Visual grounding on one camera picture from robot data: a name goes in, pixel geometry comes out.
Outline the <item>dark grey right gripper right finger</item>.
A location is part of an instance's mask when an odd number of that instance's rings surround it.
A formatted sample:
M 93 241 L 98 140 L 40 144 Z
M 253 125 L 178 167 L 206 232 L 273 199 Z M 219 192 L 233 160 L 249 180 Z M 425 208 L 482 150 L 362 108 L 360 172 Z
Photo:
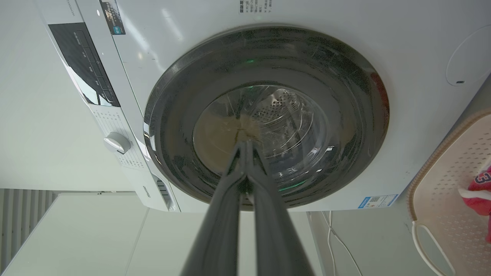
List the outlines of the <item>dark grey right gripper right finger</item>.
M 245 143 L 255 212 L 257 275 L 312 276 L 314 271 L 259 145 Z

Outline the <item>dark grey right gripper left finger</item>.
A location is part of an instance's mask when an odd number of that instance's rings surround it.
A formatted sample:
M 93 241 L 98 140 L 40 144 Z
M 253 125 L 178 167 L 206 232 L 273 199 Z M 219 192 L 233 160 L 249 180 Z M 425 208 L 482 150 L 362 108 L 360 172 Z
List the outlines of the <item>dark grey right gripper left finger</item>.
M 235 276 L 238 233 L 246 167 L 246 143 L 238 143 L 222 174 L 186 259 L 181 276 Z

